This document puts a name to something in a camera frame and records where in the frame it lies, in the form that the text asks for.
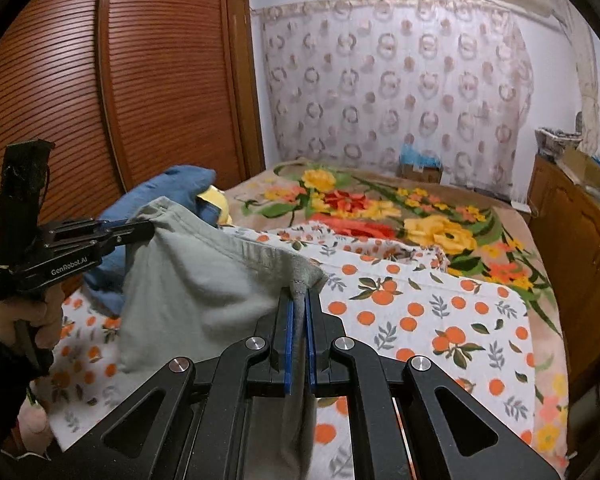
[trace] metal bolt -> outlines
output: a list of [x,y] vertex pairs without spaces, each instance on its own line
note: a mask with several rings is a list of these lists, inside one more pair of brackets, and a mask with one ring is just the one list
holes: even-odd
[[169,362],[169,370],[175,374],[181,374],[189,368],[189,360],[186,357],[176,357]]
[[250,337],[244,342],[244,345],[249,350],[260,350],[264,345],[266,345],[266,343],[261,337]]
[[411,360],[411,366],[419,372],[426,372],[431,368],[431,361],[424,356],[416,355],[416,357]]
[[350,337],[339,337],[334,343],[340,350],[351,350],[355,344],[356,342]]

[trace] beige curtain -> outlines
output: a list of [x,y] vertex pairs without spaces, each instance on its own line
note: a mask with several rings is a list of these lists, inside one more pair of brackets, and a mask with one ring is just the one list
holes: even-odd
[[595,155],[600,143],[600,107],[598,106],[598,67],[591,28],[569,0],[552,0],[552,3],[564,20],[562,28],[576,57],[584,124],[584,139],[580,144],[580,150]]
[[321,0],[260,11],[283,160],[384,173],[403,144],[508,194],[533,71],[515,17],[467,0]]

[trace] triangular cutout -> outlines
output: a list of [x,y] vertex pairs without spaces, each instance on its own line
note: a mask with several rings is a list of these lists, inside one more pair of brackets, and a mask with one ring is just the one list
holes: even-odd
[[436,399],[445,415],[458,451],[471,456],[494,446],[498,435],[446,388],[436,388]]
[[164,396],[164,390],[149,394],[142,404],[104,436],[104,445],[129,458],[139,457]]

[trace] blue fabric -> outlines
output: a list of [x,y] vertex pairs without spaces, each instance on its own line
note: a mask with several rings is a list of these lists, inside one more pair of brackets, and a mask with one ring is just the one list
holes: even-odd
[[[164,173],[133,188],[108,208],[100,219],[131,218],[142,206],[165,196],[183,205],[206,223],[215,226],[220,210],[197,195],[206,191],[216,180],[216,172],[195,166],[173,166]],[[84,283],[90,295],[110,312],[119,316],[125,303],[122,285],[125,281],[125,248],[116,249],[102,263],[85,272]]]

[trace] wooden dresser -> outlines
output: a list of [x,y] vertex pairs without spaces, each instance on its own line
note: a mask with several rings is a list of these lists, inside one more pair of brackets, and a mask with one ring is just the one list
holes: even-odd
[[531,233],[553,285],[576,399],[600,374],[600,203],[536,156]]

